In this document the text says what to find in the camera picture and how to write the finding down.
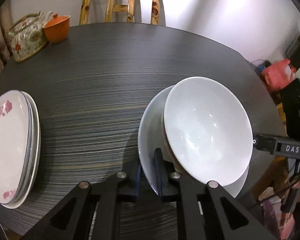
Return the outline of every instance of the white plate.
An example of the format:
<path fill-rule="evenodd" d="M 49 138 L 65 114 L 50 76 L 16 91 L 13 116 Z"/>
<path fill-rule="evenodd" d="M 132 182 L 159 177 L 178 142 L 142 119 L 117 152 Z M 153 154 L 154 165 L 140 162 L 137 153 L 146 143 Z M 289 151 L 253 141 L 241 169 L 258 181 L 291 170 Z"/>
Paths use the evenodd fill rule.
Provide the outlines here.
<path fill-rule="evenodd" d="M 24 176 L 22 177 L 22 181 L 21 183 L 19 184 L 18 186 L 18 189 L 17 189 L 17 193 L 16 195 L 14 196 L 14 198 L 12 199 L 12 201 L 15 201 L 15 200 L 18 200 L 20 199 L 21 197 L 23 197 L 23 195 L 25 194 L 27 188 L 28 188 L 28 184 L 29 184 L 29 181 L 30 181 L 30 178 L 31 178 L 31 175 L 32 175 L 32 171 L 33 171 L 33 167 L 34 167 L 34 159 L 35 159 L 35 151 L 36 151 L 36 142 L 37 140 L 35 139 L 35 136 L 37 136 L 37 129 L 35 129 L 34 127 L 34 114 L 33 114 L 33 111 L 32 111 L 32 106 L 31 106 L 31 103 L 30 101 L 28 100 L 28 98 L 26 98 L 27 102 L 28 102 L 28 105 L 30 107 L 30 123 L 31 123 L 31 140 L 30 142 L 28 143 L 28 146 L 27 146 L 27 151 L 28 151 L 28 157 L 27 157 L 27 162 L 25 162 L 24 164 L 24 167 L 23 167 L 23 171 L 22 173 L 24 173 Z"/>
<path fill-rule="evenodd" d="M 9 203 L 18 189 L 28 134 L 26 98 L 20 91 L 8 91 L 0 96 L 0 203 Z"/>
<path fill-rule="evenodd" d="M 15 201 L 11 201 L 8 204 L 2 204 L 2 206 L 10 209 L 17 208 L 22 205 L 22 203 L 26 200 L 27 196 L 29 195 L 31 188 L 34 184 L 35 177 L 37 175 L 38 171 L 38 164 L 39 164 L 39 158 L 40 158 L 40 146 L 41 146 L 41 132 L 40 132 L 40 123 L 39 123 L 39 114 L 37 106 L 33 100 L 33 98 L 26 92 L 22 92 L 28 101 L 30 102 L 33 118 L 34 118 L 34 139 L 33 139 L 33 150 L 31 151 L 31 155 L 33 158 L 32 164 L 29 167 L 30 168 L 30 176 L 24 181 L 26 186 L 24 187 L 24 190 L 22 193 L 20 193 L 20 196 Z"/>
<path fill-rule="evenodd" d="M 243 175 L 252 154 L 252 129 L 240 101 L 225 86 L 186 78 L 170 91 L 163 117 L 170 147 L 192 177 L 226 186 Z"/>
<path fill-rule="evenodd" d="M 162 90 L 151 100 L 143 113 L 138 132 L 138 153 L 140 163 L 150 186 L 156 193 L 154 149 L 161 148 L 163 158 L 166 161 L 171 161 L 163 142 L 161 115 L 167 96 L 172 88 L 173 86 Z M 224 189 L 233 197 L 236 197 L 243 187 L 247 174 L 248 168 L 236 182 L 225 186 Z"/>

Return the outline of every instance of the teapot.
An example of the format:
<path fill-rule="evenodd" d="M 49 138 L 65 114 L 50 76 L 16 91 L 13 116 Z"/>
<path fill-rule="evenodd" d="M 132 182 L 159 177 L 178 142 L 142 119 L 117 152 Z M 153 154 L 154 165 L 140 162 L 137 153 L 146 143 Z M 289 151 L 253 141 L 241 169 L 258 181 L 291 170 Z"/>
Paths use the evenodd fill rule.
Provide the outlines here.
<path fill-rule="evenodd" d="M 53 12 L 28 14 L 18 20 L 9 30 L 13 37 L 11 48 L 16 62 L 22 62 L 38 53 L 48 43 L 42 26 Z"/>

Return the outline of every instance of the dark wooden table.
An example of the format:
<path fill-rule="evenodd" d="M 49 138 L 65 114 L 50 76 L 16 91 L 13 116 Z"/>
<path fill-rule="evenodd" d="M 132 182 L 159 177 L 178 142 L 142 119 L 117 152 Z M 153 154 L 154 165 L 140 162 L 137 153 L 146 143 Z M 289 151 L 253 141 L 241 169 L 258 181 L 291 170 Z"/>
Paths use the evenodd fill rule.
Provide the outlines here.
<path fill-rule="evenodd" d="M 42 140 L 33 190 L 15 210 L 0 205 L 0 221 L 23 235 L 78 182 L 103 181 L 121 170 L 136 154 L 147 104 L 189 76 L 209 77 L 229 88 L 254 132 L 284 135 L 274 103 L 246 60 L 193 33 L 131 23 L 76 26 L 64 42 L 49 44 L 23 63 L 10 60 L 0 75 L 0 95 L 17 89 L 34 98 Z M 271 160 L 253 151 L 240 195 Z M 122 207 L 120 230 L 121 239 L 176 239 L 175 209 L 160 203 L 144 181 L 139 202 Z"/>

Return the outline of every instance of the orange lid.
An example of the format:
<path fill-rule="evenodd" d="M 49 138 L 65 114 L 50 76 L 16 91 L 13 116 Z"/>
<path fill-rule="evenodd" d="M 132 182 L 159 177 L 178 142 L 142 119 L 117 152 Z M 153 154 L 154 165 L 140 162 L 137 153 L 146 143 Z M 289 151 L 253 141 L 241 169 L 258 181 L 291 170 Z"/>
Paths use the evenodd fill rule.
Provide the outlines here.
<path fill-rule="evenodd" d="M 53 19 L 48 21 L 45 25 L 43 25 L 42 28 L 48 28 L 48 27 L 51 27 L 53 25 L 56 25 L 56 24 L 59 24 L 61 22 L 64 22 L 66 21 L 67 19 L 70 18 L 70 15 L 65 15 L 65 16 L 58 16 L 57 13 L 55 13 L 53 15 Z"/>

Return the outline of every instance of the red plastic bag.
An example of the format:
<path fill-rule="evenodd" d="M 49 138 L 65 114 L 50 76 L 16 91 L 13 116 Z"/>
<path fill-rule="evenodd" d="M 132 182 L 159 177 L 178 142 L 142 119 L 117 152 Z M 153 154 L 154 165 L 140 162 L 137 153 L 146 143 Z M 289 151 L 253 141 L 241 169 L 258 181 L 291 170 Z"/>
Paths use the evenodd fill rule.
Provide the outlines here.
<path fill-rule="evenodd" d="M 292 67 L 290 76 L 287 76 L 286 68 L 289 67 L 290 60 L 287 58 L 273 63 L 261 72 L 269 92 L 279 92 L 293 81 L 295 68 Z"/>

